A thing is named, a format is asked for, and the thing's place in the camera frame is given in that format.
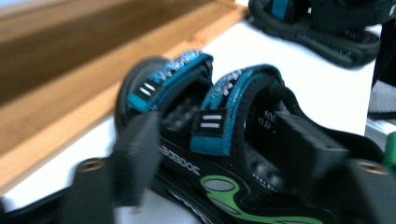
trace green logo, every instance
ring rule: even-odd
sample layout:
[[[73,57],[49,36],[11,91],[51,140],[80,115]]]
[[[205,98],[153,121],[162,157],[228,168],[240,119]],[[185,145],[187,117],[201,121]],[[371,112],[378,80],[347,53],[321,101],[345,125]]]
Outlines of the green logo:
[[[207,175],[201,179],[201,185],[207,190],[209,200],[233,217],[267,224],[323,224],[312,217],[260,217],[245,213],[233,200],[239,185],[226,176]]]

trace white table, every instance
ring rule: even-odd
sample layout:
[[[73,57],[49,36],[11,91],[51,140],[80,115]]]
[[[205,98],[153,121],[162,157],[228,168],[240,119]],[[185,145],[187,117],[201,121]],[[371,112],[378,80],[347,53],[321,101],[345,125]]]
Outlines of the white table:
[[[308,117],[323,126],[364,134],[374,63],[344,69],[300,45],[265,35],[246,21],[237,23],[204,48],[214,60],[213,79],[245,66],[276,66],[296,94]],[[6,195],[7,210],[39,200],[70,184],[74,167],[92,157],[105,157],[115,141],[113,118],[81,137],[55,159],[22,181]],[[197,223],[187,210],[147,190],[139,213],[117,211],[118,223]]]

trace wooden board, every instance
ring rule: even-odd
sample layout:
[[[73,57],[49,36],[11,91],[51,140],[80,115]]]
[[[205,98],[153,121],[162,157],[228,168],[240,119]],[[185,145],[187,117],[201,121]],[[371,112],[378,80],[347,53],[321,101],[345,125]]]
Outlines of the wooden board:
[[[0,21],[1,194],[109,116],[135,63],[199,49],[247,15],[221,0],[66,2]]]

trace white stitched stripe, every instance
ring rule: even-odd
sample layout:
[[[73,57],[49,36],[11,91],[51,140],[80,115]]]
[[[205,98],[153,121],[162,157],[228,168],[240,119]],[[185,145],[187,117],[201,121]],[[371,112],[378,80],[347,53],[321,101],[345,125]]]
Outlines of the white stitched stripe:
[[[216,123],[201,123],[202,128],[219,128],[220,125]]]
[[[145,86],[146,86],[147,88],[151,89],[152,91],[155,91],[155,88],[152,87],[151,85],[147,84],[146,82],[145,82]]]
[[[202,119],[221,119],[221,115],[203,115]]]
[[[149,91],[146,91],[145,89],[143,89],[143,88],[139,88],[139,90],[141,90],[143,93],[145,93],[146,95],[148,95],[148,96],[150,96],[151,95],[151,93],[149,93]]]

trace sandal strap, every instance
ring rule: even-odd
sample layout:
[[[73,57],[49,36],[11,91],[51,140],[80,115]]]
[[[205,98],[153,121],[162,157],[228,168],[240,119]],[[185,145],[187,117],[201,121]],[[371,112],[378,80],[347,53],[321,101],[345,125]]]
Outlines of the sandal strap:
[[[191,151],[211,156],[229,156],[234,130],[244,125],[241,113],[248,112],[257,92],[270,84],[283,85],[277,68],[261,64],[236,70],[222,77],[207,93],[191,128]]]
[[[212,78],[213,57],[200,50],[189,50],[165,64],[128,95],[128,104],[140,113],[157,110],[163,101],[194,80]]]

